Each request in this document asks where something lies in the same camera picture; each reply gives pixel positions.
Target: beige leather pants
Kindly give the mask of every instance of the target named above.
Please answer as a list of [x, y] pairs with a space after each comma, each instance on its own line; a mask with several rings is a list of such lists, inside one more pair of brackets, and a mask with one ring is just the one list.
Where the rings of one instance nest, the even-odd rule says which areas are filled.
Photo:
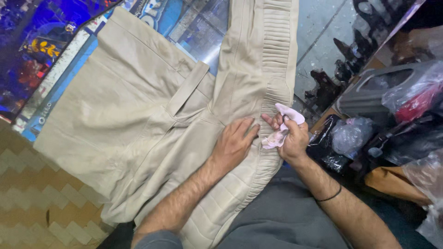
[[198, 169], [234, 119], [261, 124], [247, 158], [204, 197], [181, 231], [209, 248], [272, 178], [282, 160], [260, 147], [260, 119], [292, 105], [298, 0], [231, 0], [217, 79], [122, 8], [62, 95], [34, 147], [104, 195], [102, 217], [143, 217]]

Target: left hand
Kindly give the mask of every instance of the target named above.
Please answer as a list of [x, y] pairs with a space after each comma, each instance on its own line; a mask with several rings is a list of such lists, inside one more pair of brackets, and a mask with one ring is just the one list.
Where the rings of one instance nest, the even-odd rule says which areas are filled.
[[252, 141], [260, 130], [260, 125], [256, 124], [245, 136], [253, 122], [253, 117], [236, 119], [219, 136], [208, 161], [216, 165], [220, 174], [225, 175], [233, 170], [248, 155]]

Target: belt loop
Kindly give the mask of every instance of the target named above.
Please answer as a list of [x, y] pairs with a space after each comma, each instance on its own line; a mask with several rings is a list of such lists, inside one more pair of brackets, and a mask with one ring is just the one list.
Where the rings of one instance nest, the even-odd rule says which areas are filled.
[[202, 81], [203, 77], [209, 70], [209, 66], [202, 61], [198, 61], [194, 69], [186, 77], [183, 84], [177, 90], [177, 92], [172, 96], [169, 101], [166, 110], [172, 116], [175, 116], [180, 108], [185, 104], [186, 100], [191, 96], [197, 86]]

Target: red object in plastic bag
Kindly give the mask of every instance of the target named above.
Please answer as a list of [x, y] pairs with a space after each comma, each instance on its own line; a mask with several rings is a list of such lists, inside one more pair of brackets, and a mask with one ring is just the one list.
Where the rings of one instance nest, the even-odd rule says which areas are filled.
[[431, 107], [432, 99], [441, 92], [442, 86], [442, 84], [434, 84], [403, 104], [395, 113], [397, 123], [410, 122], [421, 117]]

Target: hairy forearm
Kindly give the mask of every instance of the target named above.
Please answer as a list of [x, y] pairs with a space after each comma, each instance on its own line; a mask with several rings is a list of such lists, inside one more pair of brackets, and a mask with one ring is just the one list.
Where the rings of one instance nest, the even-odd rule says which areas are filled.
[[[334, 196], [339, 190], [339, 183], [309, 157], [289, 163], [317, 200]], [[401, 248], [377, 214], [344, 187], [339, 195], [319, 205], [355, 248]]]
[[134, 247], [144, 235], [160, 230], [178, 233], [198, 202], [224, 176], [210, 157], [205, 164], [178, 186], [144, 218], [132, 241]]

